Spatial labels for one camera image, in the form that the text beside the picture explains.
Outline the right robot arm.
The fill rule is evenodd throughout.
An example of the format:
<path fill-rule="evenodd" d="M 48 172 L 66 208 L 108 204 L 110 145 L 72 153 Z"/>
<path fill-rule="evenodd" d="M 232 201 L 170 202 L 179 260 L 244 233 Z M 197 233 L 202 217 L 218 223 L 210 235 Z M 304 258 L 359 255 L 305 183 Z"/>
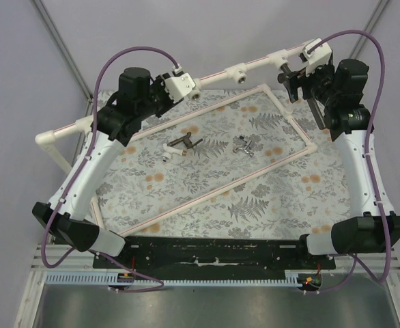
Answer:
<path fill-rule="evenodd" d="M 303 98 L 340 152 L 351 200 L 349 219 L 331 231 L 300 237 L 311 255 L 384 253 L 400 239 L 400 215 L 384 190 L 374 150 L 370 111 L 361 103 L 369 67 L 357 59 L 320 65 L 311 73 L 281 66 L 278 82 L 292 103 Z"/>

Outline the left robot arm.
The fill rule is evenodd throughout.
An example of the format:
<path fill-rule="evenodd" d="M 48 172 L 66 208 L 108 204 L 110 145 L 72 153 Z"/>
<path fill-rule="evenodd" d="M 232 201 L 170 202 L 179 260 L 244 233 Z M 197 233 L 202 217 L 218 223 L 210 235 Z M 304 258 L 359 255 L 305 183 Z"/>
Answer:
<path fill-rule="evenodd" d="M 128 145 L 142 122 L 161 117 L 195 88 L 188 73 L 164 73 L 152 78 L 144 68 L 131 67 L 119 76 L 118 90 L 93 121 L 85 149 L 66 180 L 47 203 L 37 202 L 33 216 L 50 233 L 78 251 L 118 256 L 126 241 L 120 235 L 85 220 L 91 199 L 111 163 Z"/>

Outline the dark long faucet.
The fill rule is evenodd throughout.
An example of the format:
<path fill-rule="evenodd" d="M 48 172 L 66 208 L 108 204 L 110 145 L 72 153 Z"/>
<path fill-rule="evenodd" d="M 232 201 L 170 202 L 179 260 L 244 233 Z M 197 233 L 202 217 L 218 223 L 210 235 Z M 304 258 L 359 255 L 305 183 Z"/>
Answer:
<path fill-rule="evenodd" d="M 288 80 L 288 78 L 289 78 L 290 74 L 292 73 L 292 71 L 289 68 L 287 63 L 283 64 L 280 67 L 280 70 L 281 70 L 281 73 L 278 75 L 277 80 L 278 80 L 278 82 L 280 84 L 284 84 Z"/>

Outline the white pipe frame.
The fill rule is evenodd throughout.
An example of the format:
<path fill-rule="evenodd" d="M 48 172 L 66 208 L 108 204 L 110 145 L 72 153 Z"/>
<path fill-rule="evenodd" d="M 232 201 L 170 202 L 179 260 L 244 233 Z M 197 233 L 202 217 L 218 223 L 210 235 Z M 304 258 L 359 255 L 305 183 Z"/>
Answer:
<path fill-rule="evenodd" d="M 274 65 L 274 66 L 276 66 L 277 69 L 280 70 L 280 67 L 283 64 L 288 63 L 289 57 L 300 54 L 303 47 L 310 42 L 311 41 L 308 40 L 308 41 L 303 42 L 302 44 L 292 47 L 290 49 L 282 49 L 282 50 L 273 52 L 271 54 L 268 54 L 262 58 L 250 61 L 248 63 L 236 64 L 236 65 L 226 68 L 225 70 L 218 72 L 216 74 L 211 74 L 211 75 L 209 75 L 207 77 L 203 77 L 201 79 L 193 79 L 195 82 L 196 88 L 191 93 L 189 93 L 189 95 L 187 95 L 185 97 L 188 97 L 189 99 L 194 100 L 199 97 L 200 91 L 203 88 L 203 86 L 211 84 L 216 81 L 221 81 L 223 79 L 239 79 L 239 78 L 245 79 L 246 72 L 248 72 L 249 70 L 258 68 L 258 67 L 262 67 L 262 66 L 266 66 L 266 65 Z M 188 120 L 194 119 L 200 115 L 217 110 L 220 107 L 227 106 L 231 103 L 242 100 L 244 98 L 247 98 L 249 96 L 252 96 L 253 94 L 257 94 L 260 92 L 264 93 L 273 102 L 274 106 L 278 109 L 278 111 L 282 115 L 282 117 L 285 120 L 287 120 L 287 123 L 291 125 L 291 127 L 295 130 L 295 132 L 303 140 L 303 142 L 306 145 L 305 148 L 298 152 L 291 154 L 290 156 L 288 156 L 280 161 L 273 162 L 270 165 L 257 170 L 256 172 L 253 172 L 249 175 L 243 176 L 243 177 L 241 177 L 237 180 L 234 180 L 234 181 L 230 182 L 229 184 L 223 185 L 217 189 L 213 189 L 209 193 L 206 193 L 202 196 L 192 199 L 189 202 L 182 204 L 181 206 L 175 207 L 171 210 L 168 210 L 167 212 L 160 213 L 156 217 L 153 217 L 142 223 L 134 225 L 131 228 L 128 228 L 127 230 L 124 230 L 123 232 L 120 232 L 120 236 L 126 237 L 131 234 L 134 234 L 135 232 L 138 232 L 140 230 L 148 228 L 148 227 L 154 225 L 155 223 L 158 223 L 158 222 L 160 222 L 164 219 L 167 219 L 169 217 L 172 217 L 176 214 L 182 213 L 185 210 L 192 208 L 193 206 L 196 206 L 196 205 L 201 204 L 211 198 L 214 198 L 217 195 L 220 195 L 221 193 L 224 193 L 234 187 L 248 183 L 264 174 L 267 174 L 268 172 L 273 171 L 276 168 L 282 167 L 285 164 L 288 164 L 288 163 L 290 163 L 296 159 L 299 159 L 303 156 L 312 154 L 317 150 L 317 144 L 311 140 L 311 138 L 306 134 L 306 132 L 302 129 L 302 127 L 297 123 L 297 121 L 295 120 L 295 117 L 292 115 L 293 111 L 291 109 L 286 109 L 283 106 L 283 104 L 279 101 L 279 99 L 272 93 L 272 90 L 266 84 L 258 85 L 257 87 L 254 87 L 252 89 L 249 89 L 249 90 L 246 90 L 239 94 L 236 94 L 235 96 L 233 96 L 231 98 L 226 98 L 220 102 L 216 102 L 210 106 L 201 108 L 201 109 L 193 111 L 191 113 L 187 113 L 185 115 L 182 115 L 182 116 L 175 118 L 173 120 L 170 120 L 168 122 L 159 124 L 155 127 L 152 127 L 152 128 L 146 129 L 146 130 L 141 129 L 140 131 L 134 133 L 130 139 L 131 139 L 131 141 L 137 141 L 142 138 L 149 137 L 150 135 L 153 135 L 155 133 L 158 133 L 160 131 L 168 129 L 172 126 L 176 126 L 176 125 L 186 122 Z M 50 130 L 50 131 L 46 131 L 46 132 L 36 135 L 35 142 L 39 145 L 39 147 L 41 149 L 43 149 L 45 152 L 47 152 L 51 156 L 51 158 L 56 162 L 56 164 L 58 164 L 58 166 L 60 166 L 60 168 L 62 168 L 62 170 L 67 174 L 66 182 L 60 188 L 61 194 L 57 195 L 57 197 L 56 197 L 57 198 L 56 205 L 57 205 L 58 209 L 65 210 L 67 213 L 71 213 L 73 210 L 77 210 L 79 213 L 79 216 L 77 217 L 77 221 L 82 221 L 86 215 L 85 209 L 87 209 L 87 207 L 90 206 L 90 207 L 92 207 L 93 216 L 96 220 L 97 226 L 100 229 L 104 229 L 105 226 L 104 226 L 104 223 L 103 223 L 103 220 L 101 217 L 100 209 L 98 208 L 98 201 L 97 201 L 97 196 L 95 193 L 88 195 L 84 200 L 84 204 L 81 206 L 70 206 L 70 207 L 65 206 L 67 200 L 74 198 L 78 195 L 78 191 L 75 188 L 76 184 L 79 182 L 84 184 L 87 182 L 88 178 L 90 178 L 89 174 L 82 175 L 82 171 L 86 168 L 86 163 L 91 160 L 91 157 L 93 155 L 100 156 L 100 155 L 107 154 L 106 150 L 103 150 L 103 151 L 96 150 L 96 144 L 101 136 L 101 134 L 99 132 L 97 132 L 97 130 L 96 130 L 97 129 L 96 120 L 98 118 L 98 115 L 101 113 L 102 113 L 101 110 L 94 107 L 92 109 L 91 115 L 81 118 L 73 124 L 64 126 L 62 128 L 58 128 L 57 130 Z M 71 135 L 73 133 L 84 133 L 85 134 L 85 145 L 83 147 L 83 152 L 80 153 L 80 155 L 79 155 L 82 160 L 78 163 L 75 163 L 74 165 L 70 165 L 70 164 L 68 164 L 66 159 L 59 153 L 58 149 L 56 149 L 55 142 L 58 139 L 67 137 L 68 135 Z"/>

